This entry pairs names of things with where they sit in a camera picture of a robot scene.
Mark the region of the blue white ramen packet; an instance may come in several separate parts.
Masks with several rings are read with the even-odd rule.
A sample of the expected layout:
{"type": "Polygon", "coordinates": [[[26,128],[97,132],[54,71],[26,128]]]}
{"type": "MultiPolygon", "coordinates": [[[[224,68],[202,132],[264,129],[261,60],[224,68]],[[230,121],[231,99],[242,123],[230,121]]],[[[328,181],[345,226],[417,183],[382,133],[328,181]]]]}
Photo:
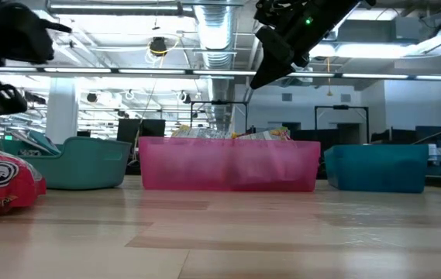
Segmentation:
{"type": "Polygon", "coordinates": [[[171,137],[204,138],[204,139],[231,139],[232,134],[218,131],[209,127],[190,127],[182,125],[172,132],[171,137]]]}

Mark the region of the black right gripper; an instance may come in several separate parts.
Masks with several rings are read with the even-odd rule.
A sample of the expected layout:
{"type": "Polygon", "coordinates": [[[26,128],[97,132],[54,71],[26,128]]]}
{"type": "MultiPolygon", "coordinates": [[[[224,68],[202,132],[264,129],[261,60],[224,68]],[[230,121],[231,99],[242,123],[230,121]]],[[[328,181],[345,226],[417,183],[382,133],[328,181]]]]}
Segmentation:
{"type": "Polygon", "coordinates": [[[258,89],[304,67],[309,51],[339,21],[339,0],[259,0],[254,18],[264,57],[250,87],[258,89]]]}

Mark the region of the black desk monitor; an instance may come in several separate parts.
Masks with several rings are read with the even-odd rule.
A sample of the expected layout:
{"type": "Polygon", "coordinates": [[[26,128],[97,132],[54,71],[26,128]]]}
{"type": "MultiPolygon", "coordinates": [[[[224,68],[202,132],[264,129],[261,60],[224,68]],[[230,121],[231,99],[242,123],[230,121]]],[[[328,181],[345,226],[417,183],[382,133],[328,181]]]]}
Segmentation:
{"type": "MultiPolygon", "coordinates": [[[[434,134],[441,132],[441,126],[416,126],[415,127],[415,134],[416,134],[416,140],[422,140],[426,137],[432,136],[434,134]]],[[[441,144],[441,138],[435,138],[435,139],[428,139],[424,142],[424,144],[441,144]]]]}

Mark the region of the silver spiral ventilation duct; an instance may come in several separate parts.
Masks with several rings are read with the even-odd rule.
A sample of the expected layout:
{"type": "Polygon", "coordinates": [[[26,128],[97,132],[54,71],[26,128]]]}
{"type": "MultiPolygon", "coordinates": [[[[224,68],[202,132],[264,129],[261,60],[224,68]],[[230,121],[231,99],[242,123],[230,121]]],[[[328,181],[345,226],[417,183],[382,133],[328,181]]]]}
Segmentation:
{"type": "MultiPolygon", "coordinates": [[[[198,38],[206,70],[224,71],[233,68],[234,9],[226,5],[196,5],[198,38]]],[[[233,100],[233,79],[213,77],[208,79],[208,94],[211,101],[233,100]]]]}

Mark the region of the pink plastic tray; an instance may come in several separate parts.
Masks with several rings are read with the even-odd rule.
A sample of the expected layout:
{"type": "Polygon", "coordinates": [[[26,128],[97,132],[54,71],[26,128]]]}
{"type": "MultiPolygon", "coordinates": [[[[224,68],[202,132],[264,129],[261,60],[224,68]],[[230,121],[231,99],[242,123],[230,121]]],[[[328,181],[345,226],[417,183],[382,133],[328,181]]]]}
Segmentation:
{"type": "Polygon", "coordinates": [[[146,190],[312,192],[321,146],[315,141],[142,137],[146,190]]]}

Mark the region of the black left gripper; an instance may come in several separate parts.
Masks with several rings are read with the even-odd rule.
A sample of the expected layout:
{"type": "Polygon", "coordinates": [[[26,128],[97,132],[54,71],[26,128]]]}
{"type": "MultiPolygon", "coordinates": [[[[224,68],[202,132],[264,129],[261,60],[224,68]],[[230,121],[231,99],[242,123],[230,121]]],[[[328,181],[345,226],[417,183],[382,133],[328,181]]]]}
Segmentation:
{"type": "MultiPolygon", "coordinates": [[[[48,29],[72,33],[72,28],[40,18],[18,2],[0,3],[0,67],[6,60],[45,64],[53,59],[53,41],[48,29]]],[[[27,102],[10,84],[0,82],[0,115],[25,112],[27,102]]]]}

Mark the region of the teal green plastic bin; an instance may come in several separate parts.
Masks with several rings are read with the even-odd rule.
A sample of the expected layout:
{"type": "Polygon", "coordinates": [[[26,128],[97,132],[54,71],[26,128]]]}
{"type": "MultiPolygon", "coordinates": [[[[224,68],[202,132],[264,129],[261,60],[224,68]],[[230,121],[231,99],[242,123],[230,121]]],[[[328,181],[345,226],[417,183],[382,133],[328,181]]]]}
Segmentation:
{"type": "Polygon", "coordinates": [[[19,140],[0,141],[1,151],[30,163],[57,190],[95,190],[119,186],[125,176],[131,144],[90,137],[71,137],[58,146],[57,155],[41,151],[29,156],[34,146],[19,140]]]}

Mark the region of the black rectangular stand frame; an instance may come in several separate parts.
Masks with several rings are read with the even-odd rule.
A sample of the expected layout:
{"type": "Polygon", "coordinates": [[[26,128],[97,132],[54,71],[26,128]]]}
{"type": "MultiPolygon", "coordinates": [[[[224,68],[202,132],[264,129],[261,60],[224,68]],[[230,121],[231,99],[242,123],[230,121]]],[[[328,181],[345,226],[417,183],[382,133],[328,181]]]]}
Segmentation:
{"type": "Polygon", "coordinates": [[[354,110],[358,115],[361,115],[357,112],[358,109],[363,110],[365,113],[364,119],[366,123],[366,143],[370,143],[370,111],[367,106],[349,106],[349,105],[317,105],[314,107],[314,130],[318,131],[318,123],[319,123],[319,113],[320,109],[332,109],[332,110],[354,110]]]}

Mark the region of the black ceiling dome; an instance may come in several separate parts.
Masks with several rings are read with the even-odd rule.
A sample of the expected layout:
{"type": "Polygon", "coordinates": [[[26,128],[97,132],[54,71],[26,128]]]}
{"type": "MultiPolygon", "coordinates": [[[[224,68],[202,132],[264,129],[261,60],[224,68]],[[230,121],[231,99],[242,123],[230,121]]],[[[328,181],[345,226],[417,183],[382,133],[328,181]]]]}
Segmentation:
{"type": "Polygon", "coordinates": [[[167,53],[166,39],[154,37],[149,45],[150,53],[155,57],[162,57],[167,53]]]}

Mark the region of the blue rectangular plastic bin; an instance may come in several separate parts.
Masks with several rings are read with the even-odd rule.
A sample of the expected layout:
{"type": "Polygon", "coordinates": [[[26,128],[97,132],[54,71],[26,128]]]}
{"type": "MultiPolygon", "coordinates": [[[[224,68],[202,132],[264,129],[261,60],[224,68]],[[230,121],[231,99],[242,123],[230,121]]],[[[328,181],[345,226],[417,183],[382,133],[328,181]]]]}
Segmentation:
{"type": "Polygon", "coordinates": [[[422,193],[429,147],[336,145],[324,152],[327,180],[341,191],[422,193]]]}

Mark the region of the black ceiling spotlight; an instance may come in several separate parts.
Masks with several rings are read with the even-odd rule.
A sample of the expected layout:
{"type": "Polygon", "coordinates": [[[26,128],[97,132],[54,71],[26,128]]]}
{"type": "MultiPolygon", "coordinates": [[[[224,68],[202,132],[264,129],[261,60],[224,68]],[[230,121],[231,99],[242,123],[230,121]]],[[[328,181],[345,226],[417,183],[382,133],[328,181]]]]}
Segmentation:
{"type": "Polygon", "coordinates": [[[27,100],[27,102],[31,102],[39,105],[45,105],[47,103],[45,98],[34,95],[28,91],[24,93],[24,97],[27,100]]]}

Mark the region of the long ceiling light rail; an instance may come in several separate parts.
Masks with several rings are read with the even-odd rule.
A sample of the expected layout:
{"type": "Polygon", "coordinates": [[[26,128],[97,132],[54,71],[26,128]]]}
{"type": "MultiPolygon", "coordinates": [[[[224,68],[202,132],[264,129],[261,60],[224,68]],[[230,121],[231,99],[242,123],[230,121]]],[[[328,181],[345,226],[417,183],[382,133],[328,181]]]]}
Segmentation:
{"type": "MultiPolygon", "coordinates": [[[[55,75],[73,74],[74,76],[188,76],[188,77],[254,77],[255,71],[231,70],[192,70],[165,68],[97,68],[97,67],[0,67],[2,74],[55,75]]],[[[407,80],[441,81],[441,74],[357,74],[332,72],[293,72],[290,78],[329,78],[329,79],[368,79],[368,80],[407,80]]]]}

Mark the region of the shiny metal spoon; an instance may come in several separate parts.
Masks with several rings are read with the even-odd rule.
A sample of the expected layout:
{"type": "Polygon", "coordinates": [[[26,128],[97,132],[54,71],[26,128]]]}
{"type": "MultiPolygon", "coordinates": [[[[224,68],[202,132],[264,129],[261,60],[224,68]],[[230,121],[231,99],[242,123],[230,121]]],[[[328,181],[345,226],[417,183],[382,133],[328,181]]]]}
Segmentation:
{"type": "Polygon", "coordinates": [[[36,143],[34,140],[30,139],[25,133],[23,133],[22,131],[12,131],[11,132],[12,136],[15,137],[16,139],[29,144],[30,146],[36,147],[40,150],[44,150],[47,151],[47,149],[41,145],[39,145],[38,143],[36,143]]]}

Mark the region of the white pillar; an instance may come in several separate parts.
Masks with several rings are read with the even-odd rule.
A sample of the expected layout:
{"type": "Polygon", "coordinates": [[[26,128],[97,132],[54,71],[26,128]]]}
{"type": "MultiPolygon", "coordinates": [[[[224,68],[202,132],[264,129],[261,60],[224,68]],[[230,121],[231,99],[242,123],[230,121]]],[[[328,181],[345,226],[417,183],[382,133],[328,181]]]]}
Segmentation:
{"type": "Polygon", "coordinates": [[[80,92],[76,80],[52,77],[47,102],[45,135],[55,144],[62,144],[77,135],[80,92]]]}

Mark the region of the black computer monitor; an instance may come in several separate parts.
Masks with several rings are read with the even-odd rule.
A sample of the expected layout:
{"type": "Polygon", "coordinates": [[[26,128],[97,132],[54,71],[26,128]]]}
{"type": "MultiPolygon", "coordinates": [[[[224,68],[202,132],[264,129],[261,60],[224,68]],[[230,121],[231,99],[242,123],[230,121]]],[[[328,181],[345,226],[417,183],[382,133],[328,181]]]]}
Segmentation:
{"type": "Polygon", "coordinates": [[[140,124],[140,136],[164,137],[166,121],[163,119],[143,119],[140,124]]]}
{"type": "Polygon", "coordinates": [[[140,124],[140,119],[120,119],[116,140],[127,143],[135,143],[140,124]]]}

